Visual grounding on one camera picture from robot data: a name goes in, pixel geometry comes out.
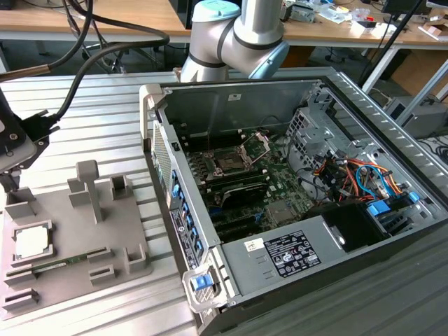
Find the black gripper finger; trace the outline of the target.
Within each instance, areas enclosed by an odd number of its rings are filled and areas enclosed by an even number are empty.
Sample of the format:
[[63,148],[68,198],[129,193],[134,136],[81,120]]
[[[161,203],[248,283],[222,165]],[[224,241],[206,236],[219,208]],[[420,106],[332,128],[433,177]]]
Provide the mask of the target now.
[[17,172],[3,172],[1,173],[0,180],[5,192],[15,192],[20,187],[20,174]]

